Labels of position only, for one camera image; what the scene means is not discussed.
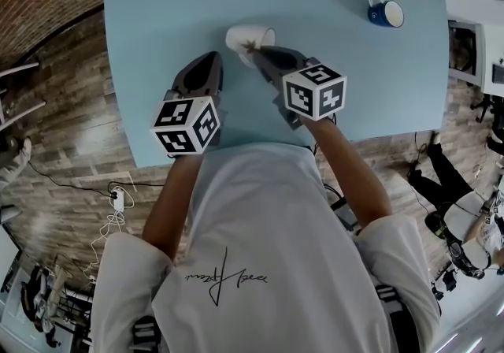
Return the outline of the person's white shirt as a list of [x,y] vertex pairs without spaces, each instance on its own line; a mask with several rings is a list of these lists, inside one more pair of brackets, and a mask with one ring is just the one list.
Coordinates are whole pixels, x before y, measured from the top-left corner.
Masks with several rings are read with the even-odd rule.
[[439,326],[417,223],[351,237],[312,154],[274,143],[206,155],[183,262],[116,232],[91,313],[94,353],[132,353],[152,315],[168,353],[427,353]]

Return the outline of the person's left forearm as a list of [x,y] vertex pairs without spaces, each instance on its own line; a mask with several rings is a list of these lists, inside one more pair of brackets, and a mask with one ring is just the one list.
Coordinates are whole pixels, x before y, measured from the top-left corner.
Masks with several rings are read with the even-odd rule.
[[142,239],[175,260],[202,155],[178,157],[143,227]]

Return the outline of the white desk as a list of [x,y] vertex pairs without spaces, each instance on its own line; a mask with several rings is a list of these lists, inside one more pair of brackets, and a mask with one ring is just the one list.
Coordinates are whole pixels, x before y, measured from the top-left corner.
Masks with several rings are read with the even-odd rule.
[[504,84],[492,79],[493,67],[504,60],[504,1],[446,0],[452,28],[476,35],[476,71],[473,74],[449,69],[449,76],[476,85],[481,92],[504,97]]

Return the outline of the white mug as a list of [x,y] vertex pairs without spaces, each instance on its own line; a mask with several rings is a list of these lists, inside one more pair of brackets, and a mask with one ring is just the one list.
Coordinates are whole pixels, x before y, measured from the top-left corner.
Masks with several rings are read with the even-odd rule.
[[225,36],[228,49],[238,54],[244,65],[254,69],[252,53],[263,46],[276,44],[276,33],[273,28],[260,25],[236,25],[230,27]]

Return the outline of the small white table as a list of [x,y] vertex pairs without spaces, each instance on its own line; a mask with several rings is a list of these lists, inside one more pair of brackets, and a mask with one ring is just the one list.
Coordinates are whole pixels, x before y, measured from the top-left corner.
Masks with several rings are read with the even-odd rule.
[[[0,79],[3,78],[4,76],[8,76],[26,69],[32,69],[39,66],[38,62],[26,64],[26,65],[21,65],[19,67],[7,69],[5,71],[0,72]],[[6,118],[6,114],[4,113],[3,105],[2,105],[2,98],[1,95],[5,94],[7,92],[7,89],[0,89],[0,132],[8,128],[9,126],[13,125],[15,122],[19,121],[21,118],[29,115],[30,113],[35,112],[36,110],[44,107],[46,105],[46,101],[41,101],[35,104],[32,107],[29,107],[23,112],[20,112],[19,114],[13,116],[13,117],[8,117]]]

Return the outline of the blue enamel mug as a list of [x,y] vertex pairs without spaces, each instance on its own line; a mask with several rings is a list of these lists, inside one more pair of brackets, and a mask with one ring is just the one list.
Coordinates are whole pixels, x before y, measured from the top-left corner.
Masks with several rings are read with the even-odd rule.
[[368,18],[378,26],[400,28],[404,24],[402,7],[394,0],[368,0]]

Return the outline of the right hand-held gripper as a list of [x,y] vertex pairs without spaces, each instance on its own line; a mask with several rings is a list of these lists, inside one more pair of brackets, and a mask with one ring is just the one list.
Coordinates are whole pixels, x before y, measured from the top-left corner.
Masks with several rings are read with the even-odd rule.
[[274,99],[292,129],[301,117],[319,121],[345,106],[347,78],[316,58],[281,46],[262,46],[251,60],[266,82],[279,92]]

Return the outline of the person's right forearm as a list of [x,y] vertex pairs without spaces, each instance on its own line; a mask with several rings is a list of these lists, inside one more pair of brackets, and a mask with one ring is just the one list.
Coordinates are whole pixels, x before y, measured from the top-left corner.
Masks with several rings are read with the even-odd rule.
[[339,128],[326,118],[312,121],[302,117],[301,121],[330,165],[360,226],[391,216],[391,201],[384,186]]

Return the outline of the light blue table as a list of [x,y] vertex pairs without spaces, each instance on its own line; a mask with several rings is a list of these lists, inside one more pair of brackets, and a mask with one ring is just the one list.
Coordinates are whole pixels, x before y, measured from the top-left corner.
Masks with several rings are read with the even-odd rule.
[[310,143],[274,104],[275,88],[225,44],[238,24],[273,28],[280,46],[347,78],[337,123],[348,139],[439,128],[447,96],[445,0],[394,0],[400,28],[368,18],[368,0],[105,0],[107,50],[117,103],[136,165],[169,159],[150,133],[176,74],[212,50],[224,61],[223,147],[253,141]]

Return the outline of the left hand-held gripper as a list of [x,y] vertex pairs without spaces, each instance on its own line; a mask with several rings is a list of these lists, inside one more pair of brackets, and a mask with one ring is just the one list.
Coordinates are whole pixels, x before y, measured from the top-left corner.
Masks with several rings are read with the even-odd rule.
[[219,144],[223,78],[223,60],[216,51],[194,59],[176,75],[150,129],[169,157],[201,155]]

